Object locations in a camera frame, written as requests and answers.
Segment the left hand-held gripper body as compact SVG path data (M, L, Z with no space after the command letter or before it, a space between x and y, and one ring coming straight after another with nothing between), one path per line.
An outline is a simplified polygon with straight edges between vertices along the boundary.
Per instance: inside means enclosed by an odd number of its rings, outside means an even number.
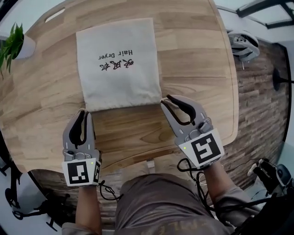
M63 149L62 169L67 186L97 186L102 165L102 152Z

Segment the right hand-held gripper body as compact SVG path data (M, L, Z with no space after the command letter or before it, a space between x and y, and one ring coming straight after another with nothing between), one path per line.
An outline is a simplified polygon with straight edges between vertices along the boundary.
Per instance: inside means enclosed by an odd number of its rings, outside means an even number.
M200 121L187 133L180 130L181 136L176 137L175 144L193 163L197 170L209 167L224 156L224 148L217 129L211 119Z

